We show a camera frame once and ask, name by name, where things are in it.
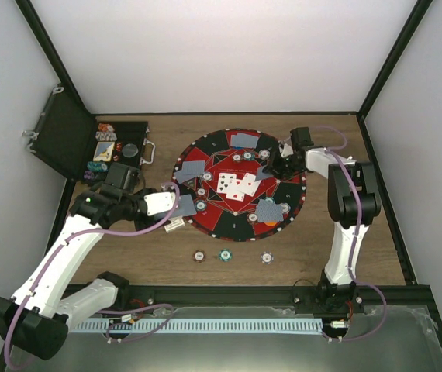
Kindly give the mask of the blue green chips top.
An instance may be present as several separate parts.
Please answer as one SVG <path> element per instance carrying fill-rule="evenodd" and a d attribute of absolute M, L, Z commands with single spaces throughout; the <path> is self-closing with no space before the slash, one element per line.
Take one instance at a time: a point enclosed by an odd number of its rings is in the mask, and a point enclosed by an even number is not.
<path fill-rule="evenodd" d="M 251 152 L 244 152 L 243 158 L 247 161 L 251 161 L 254 159 L 254 155 Z"/>

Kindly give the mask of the ace of diamonds card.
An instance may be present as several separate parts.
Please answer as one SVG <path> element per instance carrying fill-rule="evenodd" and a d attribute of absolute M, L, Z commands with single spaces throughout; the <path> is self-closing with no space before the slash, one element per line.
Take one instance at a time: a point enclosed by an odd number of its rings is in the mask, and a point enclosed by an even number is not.
<path fill-rule="evenodd" d="M 243 176 L 242 181 L 239 183 L 238 188 L 240 192 L 253 197 L 259 185 L 260 181 L 256 180 L 255 174 L 246 173 Z"/>

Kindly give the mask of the dealt blue card seat ten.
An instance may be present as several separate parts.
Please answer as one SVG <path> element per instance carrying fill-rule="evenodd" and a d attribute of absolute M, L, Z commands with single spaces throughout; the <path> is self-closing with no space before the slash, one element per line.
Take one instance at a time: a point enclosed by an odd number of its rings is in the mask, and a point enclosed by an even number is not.
<path fill-rule="evenodd" d="M 260 200 L 255 209 L 258 222 L 281 222 L 284 220 L 283 209 L 280 205 Z"/>

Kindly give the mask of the dealt blue card top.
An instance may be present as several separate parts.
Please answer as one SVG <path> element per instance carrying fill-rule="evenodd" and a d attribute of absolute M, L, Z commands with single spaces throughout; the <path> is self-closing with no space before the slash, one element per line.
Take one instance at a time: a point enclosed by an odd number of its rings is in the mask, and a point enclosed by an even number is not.
<path fill-rule="evenodd" d="M 232 135 L 230 138 L 231 147 L 236 148 L 250 148 L 254 149 L 257 147 L 259 136 L 253 136 L 246 133 L 237 133 Z"/>

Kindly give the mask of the seven of spades card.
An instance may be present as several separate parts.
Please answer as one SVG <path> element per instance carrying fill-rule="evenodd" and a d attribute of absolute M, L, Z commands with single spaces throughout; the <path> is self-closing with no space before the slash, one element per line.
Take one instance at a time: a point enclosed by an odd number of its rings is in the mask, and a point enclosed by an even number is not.
<path fill-rule="evenodd" d="M 220 173 L 216 186 L 216 192 L 218 194 L 226 194 L 229 190 L 232 180 L 236 178 L 237 178 L 236 174 Z"/>

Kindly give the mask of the dealt blue card seat four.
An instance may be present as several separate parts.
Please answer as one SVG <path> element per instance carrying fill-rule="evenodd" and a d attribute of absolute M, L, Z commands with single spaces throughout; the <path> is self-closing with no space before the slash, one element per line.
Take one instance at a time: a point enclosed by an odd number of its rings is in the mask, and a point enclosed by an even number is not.
<path fill-rule="evenodd" d="M 181 171 L 183 174 L 186 175 L 203 174 L 205 171 L 205 161 L 204 160 L 185 161 L 182 164 Z"/>

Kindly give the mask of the blue green chips seat two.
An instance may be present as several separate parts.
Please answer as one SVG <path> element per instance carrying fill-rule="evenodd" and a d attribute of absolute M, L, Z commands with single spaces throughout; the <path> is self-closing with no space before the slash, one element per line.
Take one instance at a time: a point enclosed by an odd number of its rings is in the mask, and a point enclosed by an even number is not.
<path fill-rule="evenodd" d="M 203 212 L 203 211 L 205 211 L 206 208 L 207 208 L 207 203 L 206 203 L 205 200 L 203 200 L 203 199 L 199 199 L 199 200 L 196 200 L 196 201 L 195 201 L 194 206 L 195 206 L 195 210 L 196 210 L 197 212 Z"/>

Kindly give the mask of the purple white chips seat four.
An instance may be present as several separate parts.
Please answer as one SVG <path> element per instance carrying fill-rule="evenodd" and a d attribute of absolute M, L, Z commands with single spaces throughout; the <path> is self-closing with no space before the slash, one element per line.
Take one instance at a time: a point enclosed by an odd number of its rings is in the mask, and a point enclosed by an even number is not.
<path fill-rule="evenodd" d="M 205 182 L 211 182 L 212 181 L 212 179 L 213 179 L 213 175 L 212 175 L 212 173 L 211 172 L 204 172 L 204 173 L 202 173 L 200 176 L 199 176 L 199 180 L 202 182 L 202 183 L 205 183 Z"/>

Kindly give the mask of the purple white chip stack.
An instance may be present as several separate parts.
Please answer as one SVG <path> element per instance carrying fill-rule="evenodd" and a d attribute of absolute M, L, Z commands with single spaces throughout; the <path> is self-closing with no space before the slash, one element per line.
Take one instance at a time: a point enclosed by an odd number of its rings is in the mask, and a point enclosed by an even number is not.
<path fill-rule="evenodd" d="M 263 252 L 260 258 L 263 264 L 272 264 L 274 261 L 274 255 L 271 252 Z"/>

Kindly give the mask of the orange black chip stack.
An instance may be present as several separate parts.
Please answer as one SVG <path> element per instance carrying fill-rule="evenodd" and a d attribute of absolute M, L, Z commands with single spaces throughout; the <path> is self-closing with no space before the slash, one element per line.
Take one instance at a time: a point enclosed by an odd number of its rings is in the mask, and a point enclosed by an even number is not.
<path fill-rule="evenodd" d="M 193 260 L 196 263 L 201 263 L 205 261 L 205 253 L 201 250 L 196 250 L 193 254 Z"/>

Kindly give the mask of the blue green chip stack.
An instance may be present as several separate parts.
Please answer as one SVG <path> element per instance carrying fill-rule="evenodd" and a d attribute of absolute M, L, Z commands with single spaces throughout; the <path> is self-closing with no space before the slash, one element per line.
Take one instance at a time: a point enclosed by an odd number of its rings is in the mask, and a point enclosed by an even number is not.
<path fill-rule="evenodd" d="M 232 260 L 232 258 L 233 258 L 233 254 L 230 250 L 221 250 L 219 252 L 219 259 L 222 262 L 228 262 L 228 261 Z"/>

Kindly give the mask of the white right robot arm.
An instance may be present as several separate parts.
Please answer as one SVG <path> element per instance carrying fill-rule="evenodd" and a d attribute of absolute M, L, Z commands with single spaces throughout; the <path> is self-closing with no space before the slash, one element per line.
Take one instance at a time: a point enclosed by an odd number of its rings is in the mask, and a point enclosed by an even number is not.
<path fill-rule="evenodd" d="M 278 180 L 312 172 L 327 180 L 327 208 L 334 224 L 330 257 L 316 286 L 316 301 L 326 312 L 335 312 L 353 298 L 359 284 L 356 265 L 365 234 L 381 211 L 375 169 L 337 153 L 341 146 L 317 146 L 308 127 L 290 132 L 270 151 L 264 172 Z"/>

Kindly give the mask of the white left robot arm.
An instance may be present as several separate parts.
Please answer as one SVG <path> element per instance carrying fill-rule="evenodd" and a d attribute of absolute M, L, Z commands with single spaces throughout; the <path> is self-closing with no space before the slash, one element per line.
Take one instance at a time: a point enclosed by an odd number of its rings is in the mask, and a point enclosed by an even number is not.
<path fill-rule="evenodd" d="M 13 347 L 49 360 L 69 331 L 92 315 L 130 314 L 129 282 L 117 274 L 100 274 L 69 297 L 64 292 L 103 236 L 121 236 L 111 228 L 116 222 L 135 222 L 133 235 L 140 236 L 172 217 L 180 201 L 178 185 L 165 182 L 160 190 L 137 191 L 139 177 L 135 167 L 111 164 L 104 181 L 76 197 L 60 235 L 26 282 L 10 298 L 0 297 L 3 357 L 11 370 L 21 370 L 12 362 Z"/>

